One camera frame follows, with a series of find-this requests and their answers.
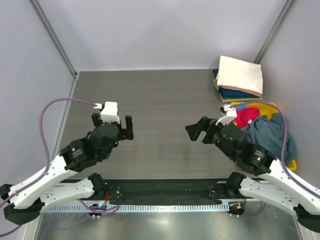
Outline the pink t shirt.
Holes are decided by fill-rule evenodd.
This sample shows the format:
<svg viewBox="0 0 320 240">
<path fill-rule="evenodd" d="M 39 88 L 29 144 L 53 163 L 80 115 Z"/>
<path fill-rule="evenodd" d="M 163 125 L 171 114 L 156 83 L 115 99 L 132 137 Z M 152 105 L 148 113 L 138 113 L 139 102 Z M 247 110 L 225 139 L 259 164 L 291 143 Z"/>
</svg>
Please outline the pink t shirt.
<svg viewBox="0 0 320 240">
<path fill-rule="evenodd" d="M 237 109 L 236 114 L 237 117 L 233 120 L 233 123 L 242 129 L 260 116 L 260 110 L 256 107 L 249 107 L 245 109 Z"/>
</svg>

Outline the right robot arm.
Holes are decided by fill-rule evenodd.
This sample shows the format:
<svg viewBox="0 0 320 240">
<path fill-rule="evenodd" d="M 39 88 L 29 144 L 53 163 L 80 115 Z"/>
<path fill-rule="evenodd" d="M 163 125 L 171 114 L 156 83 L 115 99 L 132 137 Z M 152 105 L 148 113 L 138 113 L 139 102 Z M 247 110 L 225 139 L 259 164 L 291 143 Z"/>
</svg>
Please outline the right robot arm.
<svg viewBox="0 0 320 240">
<path fill-rule="evenodd" d="M 191 141 L 201 132 L 203 144 L 214 144 L 243 171 L 272 183 L 263 186 L 240 173 L 232 173 L 225 185 L 231 198 L 255 198 L 292 213 L 297 221 L 318 233 L 320 231 L 320 189 L 286 168 L 280 159 L 262 146 L 248 142 L 247 135 L 234 124 L 222 125 L 216 119 L 202 117 L 185 127 Z"/>
</svg>

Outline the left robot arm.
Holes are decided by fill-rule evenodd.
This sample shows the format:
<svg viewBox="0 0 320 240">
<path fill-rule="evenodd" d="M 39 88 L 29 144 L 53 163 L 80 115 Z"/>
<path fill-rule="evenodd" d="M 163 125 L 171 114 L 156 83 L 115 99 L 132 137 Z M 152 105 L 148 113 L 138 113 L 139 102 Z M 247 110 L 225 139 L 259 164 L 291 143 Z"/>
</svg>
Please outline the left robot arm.
<svg viewBox="0 0 320 240">
<path fill-rule="evenodd" d="M 19 184 L 4 184 L 0 187 L 0 197 L 8 204 L 3 209 L 6 220 L 20 226 L 60 203 L 101 200 L 105 196 L 106 184 L 97 173 L 68 186 L 55 186 L 108 159 L 120 141 L 134 139 L 132 116 L 125 116 L 126 127 L 99 113 L 93 113 L 91 117 L 94 129 L 85 137 L 71 141 L 48 167 Z"/>
</svg>

